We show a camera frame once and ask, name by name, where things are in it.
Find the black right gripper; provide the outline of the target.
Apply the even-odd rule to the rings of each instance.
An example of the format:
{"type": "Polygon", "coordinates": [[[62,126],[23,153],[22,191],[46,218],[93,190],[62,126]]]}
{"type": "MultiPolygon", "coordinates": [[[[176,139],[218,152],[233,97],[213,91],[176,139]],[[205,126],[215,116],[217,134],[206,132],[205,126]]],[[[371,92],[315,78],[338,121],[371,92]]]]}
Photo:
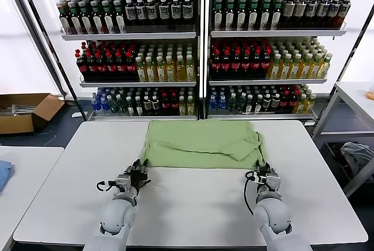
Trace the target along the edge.
{"type": "Polygon", "coordinates": [[[279,176],[268,162],[264,166],[261,166],[260,162],[256,161],[253,167],[253,171],[257,172],[258,177],[279,176]]]}

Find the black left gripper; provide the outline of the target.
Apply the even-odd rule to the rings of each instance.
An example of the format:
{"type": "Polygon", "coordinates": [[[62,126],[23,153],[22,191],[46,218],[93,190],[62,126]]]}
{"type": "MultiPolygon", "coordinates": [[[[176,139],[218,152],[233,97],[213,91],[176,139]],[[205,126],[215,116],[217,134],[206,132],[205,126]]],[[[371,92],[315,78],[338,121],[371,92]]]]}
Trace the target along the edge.
{"type": "Polygon", "coordinates": [[[145,159],[139,167],[140,160],[137,159],[124,171],[124,174],[130,174],[131,186],[134,188],[140,189],[151,182],[148,178],[148,163],[149,160],[145,159]]]}

